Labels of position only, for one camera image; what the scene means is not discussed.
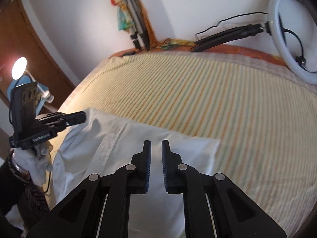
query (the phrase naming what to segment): black clamp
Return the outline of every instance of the black clamp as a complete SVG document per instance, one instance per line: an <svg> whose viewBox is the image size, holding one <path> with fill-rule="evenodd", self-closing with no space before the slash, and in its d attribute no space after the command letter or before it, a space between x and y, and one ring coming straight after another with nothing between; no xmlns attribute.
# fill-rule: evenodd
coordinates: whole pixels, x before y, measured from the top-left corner
<svg viewBox="0 0 317 238"><path fill-rule="evenodd" d="M183 194L186 237L286 237L284 230L222 173L208 176L183 164L162 142L166 192Z"/></svg>
<svg viewBox="0 0 317 238"><path fill-rule="evenodd" d="M23 150L32 149L36 145L55 138L58 132L65 130L69 126L84 123L86 113L84 111L65 114L61 112L41 114L34 119L32 125L24 133L14 132L9 137L11 148Z"/></svg>
<svg viewBox="0 0 317 238"><path fill-rule="evenodd" d="M27 238L127 237L131 194L145 194L149 187L151 142L131 163L115 173L88 176L50 213Z"/></svg>

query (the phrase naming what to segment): bed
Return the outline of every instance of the bed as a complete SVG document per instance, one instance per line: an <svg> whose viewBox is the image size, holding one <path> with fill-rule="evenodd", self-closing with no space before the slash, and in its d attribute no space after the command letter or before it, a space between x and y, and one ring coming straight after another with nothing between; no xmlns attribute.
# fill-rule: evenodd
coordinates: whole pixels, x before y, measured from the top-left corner
<svg viewBox="0 0 317 238"><path fill-rule="evenodd" d="M316 86L258 51L186 50L108 58L60 111L94 107L221 139L214 172L225 173L292 237L316 203ZM52 158L65 135L52 140ZM52 187L47 200L55 205Z"/></svg>

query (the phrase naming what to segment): white glove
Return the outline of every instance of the white glove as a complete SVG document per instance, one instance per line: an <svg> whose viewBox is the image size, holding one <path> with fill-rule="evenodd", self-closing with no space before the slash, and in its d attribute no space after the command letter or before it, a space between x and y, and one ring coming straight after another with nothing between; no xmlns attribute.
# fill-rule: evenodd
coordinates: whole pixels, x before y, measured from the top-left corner
<svg viewBox="0 0 317 238"><path fill-rule="evenodd" d="M50 151L53 147L49 142L35 146L37 155L31 149L14 149L13 159L24 170L29 171L32 181L37 186L46 183L46 170L52 171Z"/></svg>

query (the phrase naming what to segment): lamp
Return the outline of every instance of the lamp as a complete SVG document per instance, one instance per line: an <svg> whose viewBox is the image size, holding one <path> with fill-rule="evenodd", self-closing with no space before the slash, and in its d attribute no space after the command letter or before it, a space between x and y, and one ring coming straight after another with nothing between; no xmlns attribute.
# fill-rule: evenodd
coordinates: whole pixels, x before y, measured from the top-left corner
<svg viewBox="0 0 317 238"><path fill-rule="evenodd" d="M18 80L22 77L24 71L26 70L26 64L27 60L25 57L21 57L18 60L16 60L12 68L12 78L14 80Z"/></svg>
<svg viewBox="0 0 317 238"><path fill-rule="evenodd" d="M16 60L15 64L12 68L12 78L14 81L11 82L7 89L7 96L9 101L11 100L11 90L14 89L18 84L23 85L30 82L36 82L32 74L26 69L27 60L25 57L21 57ZM54 96L50 93L49 88L44 86L40 83L37 83L37 88L41 92L41 100L36 108L36 115L39 114L42 107L48 108L44 103L52 103ZM51 112L55 112L56 109L49 107L48 108Z"/></svg>
<svg viewBox="0 0 317 238"><path fill-rule="evenodd" d="M301 66L299 66L298 62L294 60L288 47L286 46L284 39L282 38L278 9L280 4L283 1L284 0L270 0L268 4L268 9L269 9L268 22L269 22L270 31L271 31L271 35L273 37L274 43L278 51L280 52L284 62L287 64L288 68L290 68L290 70L302 80L306 81L307 83L316 85L317 73L310 72L308 70L303 69Z"/></svg>

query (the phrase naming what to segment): blue lamp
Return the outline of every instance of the blue lamp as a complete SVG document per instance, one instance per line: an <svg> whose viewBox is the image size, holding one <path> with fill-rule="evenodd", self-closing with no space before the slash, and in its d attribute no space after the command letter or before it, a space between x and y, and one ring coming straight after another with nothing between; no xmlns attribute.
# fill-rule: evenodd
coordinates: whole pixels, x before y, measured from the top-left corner
<svg viewBox="0 0 317 238"><path fill-rule="evenodd" d="M36 81L33 78L33 76L30 74L30 72L26 69L26 65L27 65L26 58L21 57L15 62L12 68L13 81L10 83L7 89L7 96L9 98L9 101L11 100L11 90L14 87ZM54 96L50 93L49 88L47 86L37 83L37 89L39 90L39 92L41 92L42 95L41 95L41 100L36 108L36 115L40 113L40 110L42 109L43 106L46 107L46 105L44 105L45 102L52 103L54 99Z"/></svg>

